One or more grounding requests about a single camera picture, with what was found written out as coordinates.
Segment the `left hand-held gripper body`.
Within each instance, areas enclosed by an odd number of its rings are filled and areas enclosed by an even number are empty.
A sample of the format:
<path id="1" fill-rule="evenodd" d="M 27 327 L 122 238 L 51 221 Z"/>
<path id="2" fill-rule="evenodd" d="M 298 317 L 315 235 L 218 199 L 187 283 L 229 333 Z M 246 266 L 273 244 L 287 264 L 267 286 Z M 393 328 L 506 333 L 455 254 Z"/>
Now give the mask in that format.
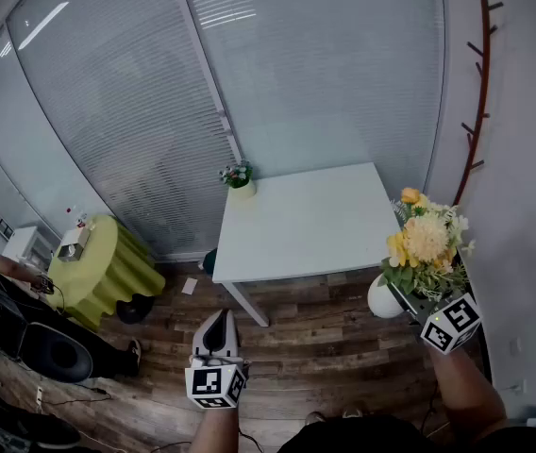
<path id="1" fill-rule="evenodd" d="M 191 355 L 185 369 L 187 397 L 203 410 L 236 409 L 250 362 L 238 357 Z"/>

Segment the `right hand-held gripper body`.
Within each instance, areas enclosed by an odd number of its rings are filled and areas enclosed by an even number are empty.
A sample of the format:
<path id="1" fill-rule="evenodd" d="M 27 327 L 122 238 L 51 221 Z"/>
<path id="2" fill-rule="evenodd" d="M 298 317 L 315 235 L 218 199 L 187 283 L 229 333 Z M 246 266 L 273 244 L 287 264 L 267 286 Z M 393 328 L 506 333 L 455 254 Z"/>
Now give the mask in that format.
<path id="1" fill-rule="evenodd" d="M 466 293 L 427 317 L 420 339 L 444 355 L 465 344 L 481 325 L 474 297 Z"/>

